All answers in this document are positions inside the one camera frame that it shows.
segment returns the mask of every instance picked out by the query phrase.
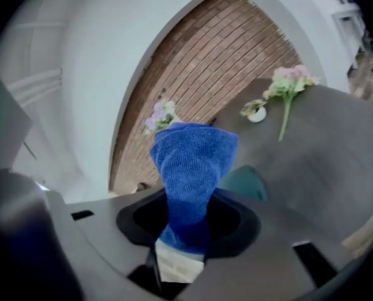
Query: gray countertop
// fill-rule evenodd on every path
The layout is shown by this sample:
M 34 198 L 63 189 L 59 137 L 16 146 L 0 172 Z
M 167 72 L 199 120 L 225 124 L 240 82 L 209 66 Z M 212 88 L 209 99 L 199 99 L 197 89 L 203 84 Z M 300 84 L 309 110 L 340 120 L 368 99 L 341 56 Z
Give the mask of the gray countertop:
M 373 214 L 373 106 L 331 88 L 310 87 L 293 101 L 278 142 L 280 99 L 269 100 L 267 117 L 258 124 L 239 114 L 270 83 L 253 81 L 217 114 L 214 126 L 239 135 L 234 168 L 253 166 L 272 203 L 342 241 Z
M 159 297 L 127 280 L 123 272 L 115 268 L 106 258 L 104 251 L 102 253 L 98 250 L 98 245 L 93 245 L 95 243 L 93 237 L 89 237 L 89 233 L 84 233 L 78 223 L 73 220 L 70 205 L 64 203 L 59 193 L 46 191 L 45 195 L 56 235 L 67 260 L 76 273 L 85 300 L 160 300 Z M 109 243 L 109 241 L 101 242 L 108 247 Z M 126 261 L 125 253 L 117 253 L 117 255 Z
M 76 224 L 98 254 L 123 275 L 143 265 L 149 249 L 132 245 L 116 227 L 115 218 L 123 207 L 153 192 L 67 206 L 71 213 L 84 209 L 94 213 Z M 311 292 L 315 285 L 293 251 L 293 245 L 302 241 L 312 242 L 337 270 L 352 260 L 338 241 L 298 213 L 230 192 L 225 195 L 255 212 L 261 223 L 259 235 L 236 257 L 208 259 L 204 271 L 177 299 L 291 300 Z

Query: archway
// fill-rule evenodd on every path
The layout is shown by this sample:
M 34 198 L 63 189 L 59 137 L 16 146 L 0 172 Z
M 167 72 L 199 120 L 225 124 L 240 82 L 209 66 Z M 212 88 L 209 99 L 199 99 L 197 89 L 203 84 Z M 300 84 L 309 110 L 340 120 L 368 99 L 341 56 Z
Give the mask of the archway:
M 134 88 L 120 124 L 110 188 L 127 194 L 137 183 L 155 184 L 152 136 L 144 120 L 161 97 L 176 103 L 185 122 L 206 123 L 255 78 L 299 57 L 278 26 L 248 0 L 205 0 L 156 49 Z

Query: pink flower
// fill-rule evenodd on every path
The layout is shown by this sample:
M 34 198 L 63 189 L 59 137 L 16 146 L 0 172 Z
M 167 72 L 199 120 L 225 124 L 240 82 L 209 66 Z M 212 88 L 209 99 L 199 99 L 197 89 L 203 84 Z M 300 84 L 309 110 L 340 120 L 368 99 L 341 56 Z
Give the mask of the pink flower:
M 160 110 L 158 112 L 154 112 L 151 118 L 161 120 L 165 119 L 166 115 L 167 113 L 164 110 Z
M 302 76 L 302 77 L 305 77 L 305 78 L 310 77 L 310 74 L 307 71 L 306 66 L 297 65 L 297 66 L 294 67 L 294 70 L 295 70 L 296 74 L 298 74 L 299 76 Z
M 152 117 L 146 119 L 144 124 L 146 125 L 148 129 L 151 129 L 151 130 L 155 129 L 155 120 Z
M 276 70 L 274 70 L 274 75 L 283 76 L 285 78 L 288 78 L 293 73 L 293 68 L 284 68 L 279 67 Z
M 154 111 L 155 112 L 160 112 L 163 109 L 162 107 L 162 102 L 158 102 L 154 105 Z

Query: black slot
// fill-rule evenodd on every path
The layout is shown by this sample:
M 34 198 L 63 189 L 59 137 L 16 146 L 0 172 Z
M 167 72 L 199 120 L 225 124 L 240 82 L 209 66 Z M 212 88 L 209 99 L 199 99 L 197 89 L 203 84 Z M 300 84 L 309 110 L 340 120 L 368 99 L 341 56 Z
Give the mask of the black slot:
M 260 221 L 254 212 L 221 194 L 225 192 L 216 189 L 207 206 L 210 245 L 206 259 L 237 256 L 260 232 Z M 117 227 L 128 240 L 148 247 L 154 246 L 167 223 L 164 190 L 124 207 L 117 215 Z
M 293 249 L 305 266 L 316 287 L 320 288 L 337 275 L 335 268 L 311 242 L 297 244 Z
M 88 218 L 89 216 L 94 215 L 94 213 L 86 209 L 84 211 L 72 213 L 71 215 L 75 221 L 78 221 L 79 219 L 82 219 L 82 218 Z
M 174 300 L 187 286 L 188 283 L 162 282 L 154 250 L 150 250 L 145 265 L 137 267 L 128 279 L 145 290 L 158 295 L 166 300 Z

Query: microfiber cloth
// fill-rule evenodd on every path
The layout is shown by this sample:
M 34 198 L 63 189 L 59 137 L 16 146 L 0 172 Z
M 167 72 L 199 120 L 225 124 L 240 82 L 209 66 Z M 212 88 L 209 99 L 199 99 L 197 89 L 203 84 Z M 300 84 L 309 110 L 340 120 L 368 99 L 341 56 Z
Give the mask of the microfiber cloth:
M 204 254 L 207 205 L 233 165 L 238 136 L 201 124 L 172 123 L 156 133 L 150 155 L 167 193 L 168 225 L 159 239 L 183 252 Z

